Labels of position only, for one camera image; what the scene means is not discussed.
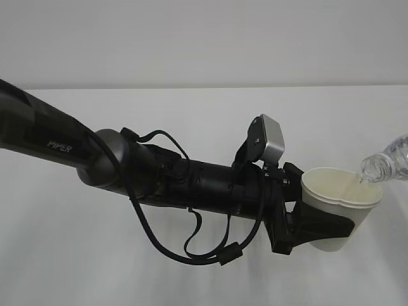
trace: black robotic arm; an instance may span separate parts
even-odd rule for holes
[[[158,134],[167,136],[183,153],[146,144]],[[77,169],[82,182],[128,195],[142,226],[154,246],[181,263],[225,264],[242,255],[264,222],[273,252],[290,254],[296,245],[323,238],[348,237],[354,223],[322,212],[302,202],[302,171],[278,162],[284,140],[277,122],[261,115],[248,129],[231,167],[190,160],[166,132],[140,137],[132,130],[102,129],[96,133],[73,117],[0,80],[0,142],[8,150],[39,157]],[[262,168],[256,161],[262,160]],[[295,201],[287,212],[285,202]],[[174,254],[155,238],[140,204],[218,212],[230,217],[255,219],[242,242],[222,243],[212,252],[188,257]]]

